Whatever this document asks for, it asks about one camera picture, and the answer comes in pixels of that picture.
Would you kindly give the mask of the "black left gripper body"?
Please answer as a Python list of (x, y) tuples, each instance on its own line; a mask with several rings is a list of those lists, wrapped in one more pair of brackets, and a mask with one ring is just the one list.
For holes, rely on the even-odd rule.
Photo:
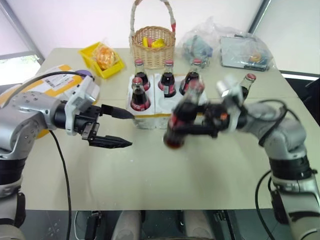
[(88, 141), (90, 146), (103, 145), (101, 137), (97, 136), (100, 126), (98, 123), (100, 113), (101, 108), (99, 106), (92, 105), (87, 110), (80, 112), (75, 116), (74, 131), (80, 134), (83, 140)]

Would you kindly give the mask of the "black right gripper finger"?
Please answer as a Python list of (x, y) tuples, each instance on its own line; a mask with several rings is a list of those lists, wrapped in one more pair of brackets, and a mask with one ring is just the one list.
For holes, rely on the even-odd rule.
[(180, 126), (173, 126), (172, 131), (181, 136), (202, 136), (202, 135), (213, 135), (213, 127), (208, 125), (200, 125), (200, 124), (184, 124)]
[(204, 113), (206, 104), (197, 104), (191, 101), (182, 101), (177, 104), (174, 109), (175, 113)]

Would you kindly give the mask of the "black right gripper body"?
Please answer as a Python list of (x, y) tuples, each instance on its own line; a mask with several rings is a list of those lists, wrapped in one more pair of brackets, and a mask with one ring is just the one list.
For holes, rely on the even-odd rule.
[(217, 138), (218, 133), (234, 132), (238, 124), (238, 113), (232, 111), (223, 103), (207, 102), (203, 113), (202, 125), (213, 127), (212, 138)]

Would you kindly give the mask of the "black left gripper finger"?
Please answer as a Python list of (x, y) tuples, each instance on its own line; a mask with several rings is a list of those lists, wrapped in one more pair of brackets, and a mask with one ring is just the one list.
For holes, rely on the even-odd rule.
[(101, 116), (109, 115), (112, 118), (116, 118), (116, 119), (134, 119), (135, 118), (135, 116), (126, 109), (110, 106), (106, 104), (101, 105), (100, 115)]
[(116, 136), (93, 136), (90, 137), (89, 145), (92, 147), (106, 148), (106, 149), (117, 149), (117, 148), (126, 148), (131, 146), (133, 143), (127, 141), (123, 138)]

